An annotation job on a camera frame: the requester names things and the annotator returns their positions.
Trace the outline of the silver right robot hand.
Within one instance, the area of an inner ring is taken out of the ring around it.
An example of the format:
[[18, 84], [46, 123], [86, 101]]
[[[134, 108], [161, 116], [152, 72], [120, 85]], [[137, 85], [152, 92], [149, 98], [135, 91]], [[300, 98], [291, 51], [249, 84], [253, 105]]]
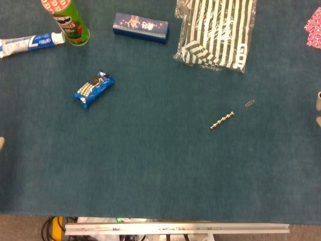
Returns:
[[[317, 94], [316, 109], [321, 111], [321, 91]], [[321, 127], [321, 115], [316, 118], [316, 122]]]

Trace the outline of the metal bead chain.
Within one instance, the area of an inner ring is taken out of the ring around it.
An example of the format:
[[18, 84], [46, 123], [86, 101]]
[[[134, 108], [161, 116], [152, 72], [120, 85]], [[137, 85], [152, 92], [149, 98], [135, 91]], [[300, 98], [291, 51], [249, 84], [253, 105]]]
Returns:
[[230, 113], [226, 114], [225, 116], [221, 117], [219, 120], [217, 120], [216, 122], [214, 122], [211, 126], [210, 129], [213, 130], [215, 128], [217, 128], [220, 124], [222, 124], [223, 122], [225, 122], [226, 120], [230, 119], [231, 117], [233, 117], [235, 115], [235, 113], [233, 111], [231, 111]]

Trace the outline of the striped garment in transparent bag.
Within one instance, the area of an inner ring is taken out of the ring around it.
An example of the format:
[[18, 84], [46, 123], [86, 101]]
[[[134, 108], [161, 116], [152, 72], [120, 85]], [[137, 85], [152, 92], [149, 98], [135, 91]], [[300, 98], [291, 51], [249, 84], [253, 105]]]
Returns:
[[190, 66], [244, 72], [257, 0], [177, 0], [182, 19], [174, 59]]

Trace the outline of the pink patterned cloth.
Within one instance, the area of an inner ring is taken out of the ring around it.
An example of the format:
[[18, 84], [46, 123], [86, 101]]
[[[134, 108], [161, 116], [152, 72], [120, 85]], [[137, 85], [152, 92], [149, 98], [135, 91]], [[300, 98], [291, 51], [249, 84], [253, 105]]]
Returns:
[[304, 29], [308, 32], [306, 44], [310, 47], [321, 49], [321, 7], [316, 9]]

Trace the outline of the yellow object under table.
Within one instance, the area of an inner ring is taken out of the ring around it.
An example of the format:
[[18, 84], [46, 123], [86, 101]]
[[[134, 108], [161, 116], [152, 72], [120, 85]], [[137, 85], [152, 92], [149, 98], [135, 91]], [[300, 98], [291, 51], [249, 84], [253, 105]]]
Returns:
[[62, 216], [57, 216], [53, 218], [51, 241], [62, 241], [62, 237], [63, 237], [62, 222], [63, 222]]

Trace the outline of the white blue toothpaste tube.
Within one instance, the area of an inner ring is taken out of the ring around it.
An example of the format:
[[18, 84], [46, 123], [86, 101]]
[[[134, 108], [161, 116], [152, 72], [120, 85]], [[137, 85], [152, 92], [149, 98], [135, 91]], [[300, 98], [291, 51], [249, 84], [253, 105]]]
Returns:
[[60, 33], [46, 33], [15, 39], [0, 39], [0, 58], [25, 51], [53, 47], [66, 42], [65, 35]]

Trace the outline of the blue Oreo cookie pack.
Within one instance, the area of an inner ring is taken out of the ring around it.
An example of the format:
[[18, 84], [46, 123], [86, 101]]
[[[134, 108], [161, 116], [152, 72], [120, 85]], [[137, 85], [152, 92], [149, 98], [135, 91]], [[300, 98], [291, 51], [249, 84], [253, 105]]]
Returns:
[[96, 100], [105, 90], [115, 83], [110, 74], [99, 71], [94, 77], [87, 81], [76, 93], [72, 95], [73, 99], [78, 100], [84, 108]]

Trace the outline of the green Pringles can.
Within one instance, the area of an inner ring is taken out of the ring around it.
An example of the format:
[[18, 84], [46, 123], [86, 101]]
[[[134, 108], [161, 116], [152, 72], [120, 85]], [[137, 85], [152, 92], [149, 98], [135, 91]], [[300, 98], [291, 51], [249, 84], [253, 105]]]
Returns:
[[88, 42], [90, 31], [73, 0], [41, 0], [41, 3], [72, 45], [82, 46]]

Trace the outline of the teal table mat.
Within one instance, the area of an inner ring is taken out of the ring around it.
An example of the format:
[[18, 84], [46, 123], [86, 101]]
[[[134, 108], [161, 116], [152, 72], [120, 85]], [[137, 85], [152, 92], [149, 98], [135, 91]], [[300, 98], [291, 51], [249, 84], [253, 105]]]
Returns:
[[[0, 59], [0, 213], [321, 224], [321, 0], [257, 0], [244, 73], [173, 58], [176, 0], [75, 4], [86, 45]], [[114, 34], [116, 13], [168, 22], [167, 42]], [[99, 71], [115, 83], [84, 108]]]

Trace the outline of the dark blue rectangular box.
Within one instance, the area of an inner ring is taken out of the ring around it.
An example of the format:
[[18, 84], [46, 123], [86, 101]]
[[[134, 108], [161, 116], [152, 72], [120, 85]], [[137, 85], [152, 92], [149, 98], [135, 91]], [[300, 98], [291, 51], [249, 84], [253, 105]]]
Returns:
[[165, 44], [169, 23], [136, 15], [116, 13], [112, 29], [117, 35]]

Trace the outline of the aluminium profile rail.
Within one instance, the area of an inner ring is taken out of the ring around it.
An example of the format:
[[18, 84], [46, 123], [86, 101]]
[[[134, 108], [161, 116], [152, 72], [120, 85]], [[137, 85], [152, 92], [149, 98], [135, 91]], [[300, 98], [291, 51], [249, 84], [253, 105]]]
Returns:
[[290, 233], [282, 223], [214, 223], [214, 222], [119, 222], [69, 223], [66, 235], [129, 234], [261, 234]]

